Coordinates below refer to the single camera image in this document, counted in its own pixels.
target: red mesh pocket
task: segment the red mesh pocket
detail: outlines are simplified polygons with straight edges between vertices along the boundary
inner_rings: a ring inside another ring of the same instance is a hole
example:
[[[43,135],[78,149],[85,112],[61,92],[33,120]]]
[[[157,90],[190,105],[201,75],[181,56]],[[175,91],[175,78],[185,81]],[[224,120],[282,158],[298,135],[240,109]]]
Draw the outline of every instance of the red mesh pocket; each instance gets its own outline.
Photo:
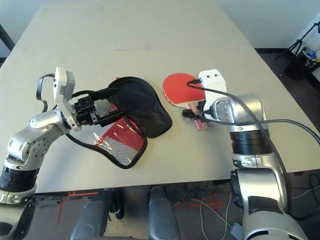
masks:
[[[122,166],[134,165],[146,149],[147,139],[137,125],[121,118],[95,144],[111,154]]]

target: gray cable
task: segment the gray cable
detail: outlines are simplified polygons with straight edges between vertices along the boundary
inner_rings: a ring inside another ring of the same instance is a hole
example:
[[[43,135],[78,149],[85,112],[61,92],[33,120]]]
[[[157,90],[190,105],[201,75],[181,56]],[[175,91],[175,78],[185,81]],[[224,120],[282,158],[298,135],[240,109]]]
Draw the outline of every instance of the gray cable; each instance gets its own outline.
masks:
[[[317,189],[317,188],[320,188],[320,185],[318,185],[318,186],[316,186],[316,187],[314,187],[314,188],[311,188],[311,189],[309,189],[308,191],[305,191],[304,193],[302,193],[302,194],[299,195],[299,196],[294,196],[294,197],[292,197],[291,199],[299,199],[299,198],[303,197],[304,195],[306,195],[307,193],[309,193],[310,191],[315,190],[315,189]]]

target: cable connector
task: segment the cable connector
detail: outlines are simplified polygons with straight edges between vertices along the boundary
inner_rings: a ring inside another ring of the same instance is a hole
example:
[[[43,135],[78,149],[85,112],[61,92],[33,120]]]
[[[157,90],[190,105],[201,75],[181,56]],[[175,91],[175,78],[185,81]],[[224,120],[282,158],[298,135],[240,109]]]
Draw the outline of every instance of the cable connector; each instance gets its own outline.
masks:
[[[230,234],[234,236],[237,240],[243,240],[244,232],[242,226],[239,223],[234,222],[230,229]]]
[[[200,84],[202,83],[201,79],[198,78],[198,79],[193,79],[192,81],[190,81],[189,83],[192,83],[192,84]]]

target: floor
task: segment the floor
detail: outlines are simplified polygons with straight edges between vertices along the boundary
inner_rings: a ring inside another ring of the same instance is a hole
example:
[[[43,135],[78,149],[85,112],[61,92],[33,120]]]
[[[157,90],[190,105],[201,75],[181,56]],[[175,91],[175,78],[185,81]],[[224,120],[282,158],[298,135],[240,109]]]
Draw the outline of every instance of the floor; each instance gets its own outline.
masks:
[[[294,81],[284,74],[284,68],[288,61],[282,57],[274,61],[276,54],[260,55],[273,72],[278,76],[280,81],[291,93],[303,111],[307,114],[313,124],[320,126],[320,94],[310,83],[303,79]],[[292,186],[309,187],[308,177],[311,173],[320,176],[320,169],[306,171],[303,175],[290,174]],[[150,186],[134,186],[124,188],[125,195],[125,217],[122,220],[115,219],[111,215],[111,221],[108,222],[105,235],[106,236],[131,236],[138,239],[148,239],[148,205],[147,195]],[[292,196],[297,197],[306,190],[293,189]],[[315,190],[315,194],[320,198],[320,187]],[[229,200],[229,193],[215,191],[205,198],[205,202],[216,210],[225,218],[226,208]],[[87,197],[80,199],[65,199],[62,205],[51,207],[36,208],[33,222],[26,240],[68,240],[72,233],[73,227],[81,214],[85,204],[88,202]],[[293,213],[301,216],[316,207],[316,202],[311,192],[304,196],[293,199]],[[225,224],[217,216],[203,207],[203,227],[210,240],[221,239],[224,235]],[[175,206],[174,213],[179,225],[182,240],[201,240],[205,239],[201,229],[200,208],[198,202],[189,200]],[[237,222],[242,223],[243,210],[230,204],[228,209],[227,221],[230,224]],[[319,239],[319,223],[320,214],[299,224],[302,226],[309,240]],[[229,234],[229,228],[225,240],[234,240],[235,238]]]

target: black cable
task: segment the black cable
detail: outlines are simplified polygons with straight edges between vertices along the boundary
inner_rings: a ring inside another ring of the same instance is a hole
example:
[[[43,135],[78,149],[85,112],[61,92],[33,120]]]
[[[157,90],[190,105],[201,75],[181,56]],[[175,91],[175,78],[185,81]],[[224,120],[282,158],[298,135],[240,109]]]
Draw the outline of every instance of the black cable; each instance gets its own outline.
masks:
[[[251,111],[251,109],[240,99],[238,98],[237,96],[235,95],[232,95],[230,93],[227,93],[227,92],[223,92],[223,91],[218,91],[218,90],[213,90],[213,89],[209,89],[209,88],[204,88],[204,87],[198,87],[198,86],[193,86],[191,84],[196,84],[196,83],[200,83],[201,80],[193,80],[193,81],[189,81],[187,82],[187,86],[190,87],[190,88],[193,88],[193,89],[199,89],[199,90],[203,90],[203,91],[208,91],[208,92],[213,92],[213,93],[216,93],[216,94],[221,94],[221,95],[225,95],[227,97],[230,97],[232,98],[233,100],[235,100],[236,102],[238,102],[241,107],[252,117],[252,119],[256,122],[259,122],[256,115]],[[279,164],[280,164],[280,167],[282,169],[282,173],[283,173],[283,177],[284,177],[284,181],[285,181],[285,186],[286,186],[286,195],[287,195],[287,211],[289,214],[292,213],[292,199],[291,199],[291,180],[290,180],[290,177],[287,173],[287,170],[285,168],[285,165],[281,159],[281,156],[278,152],[278,150],[276,149],[276,146],[274,145],[274,143],[271,141],[269,135],[267,134],[266,130],[262,127],[261,123],[257,123],[258,127],[260,128],[261,132],[263,133],[264,137],[267,138],[269,144],[271,145],[272,147],[272,150],[276,156],[276,158],[278,159],[279,161]]]
[[[43,110],[42,112],[46,112],[48,110],[48,103],[46,100],[42,100],[41,98],[41,92],[42,92],[42,83],[44,81],[44,79],[46,77],[50,77],[50,78],[54,78],[55,77],[55,74],[54,73],[49,73],[49,74],[46,74],[42,77],[40,77],[40,79],[38,80],[38,85],[36,87],[36,93],[35,93],[35,98],[41,102],[43,102]]]
[[[204,116],[205,112],[202,112],[199,116],[203,121],[211,122],[215,124],[221,124],[221,125],[227,125],[227,126],[246,126],[246,125],[252,125],[252,124],[270,124],[270,123],[288,123],[288,124],[294,124],[304,130],[306,130],[309,134],[312,135],[312,137],[317,141],[317,143],[320,145],[320,137],[309,127],[306,125],[303,125],[302,123],[290,119],[271,119],[271,120],[261,120],[261,121],[246,121],[246,122],[223,122],[223,121],[216,121],[208,119]]]

